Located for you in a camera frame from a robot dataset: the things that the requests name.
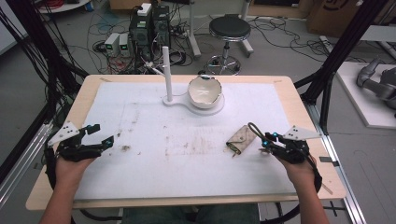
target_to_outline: round white base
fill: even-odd
[[[196,107],[190,102],[189,96],[187,93],[184,93],[182,95],[173,95],[173,100],[171,102],[168,101],[168,97],[164,96],[163,97],[163,103],[167,106],[174,106],[174,105],[182,105],[187,107],[192,113],[196,115],[201,115],[201,116],[211,116],[219,113],[222,108],[224,107],[225,104],[225,99],[224,95],[221,94],[221,98],[219,99],[219,103],[212,108],[208,109],[201,109]]]

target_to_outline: chrome stool leg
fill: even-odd
[[[227,41],[224,46],[223,54],[213,56],[206,63],[207,70],[217,75],[238,75],[241,70],[241,63],[233,56],[228,55],[230,43]]]

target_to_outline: stool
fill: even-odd
[[[241,63],[228,55],[230,42],[241,42],[250,35],[250,25],[247,21],[238,17],[224,16],[215,18],[209,24],[210,34],[225,40],[222,55],[213,56],[206,63],[207,70],[212,74],[221,75],[224,71],[229,71],[232,75],[238,75],[241,70]]]

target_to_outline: person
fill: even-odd
[[[300,202],[301,223],[329,223],[314,186],[312,166],[307,162],[285,166],[289,180],[294,185]],[[57,183],[40,224],[69,224],[74,196],[85,169],[93,160],[79,162],[57,160]],[[260,223],[257,204],[220,204],[202,206],[197,215],[197,223]],[[123,224],[128,223],[193,223],[183,217],[179,207],[124,209]]]

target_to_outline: human arm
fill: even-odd
[[[79,162],[59,158],[56,164],[56,185],[40,224],[70,224],[74,196],[85,169],[93,159]]]
[[[300,201],[300,214],[302,224],[329,223],[323,205],[320,202],[314,185],[314,172],[308,161],[300,164],[291,164],[279,159],[285,166],[289,180],[294,185]]]

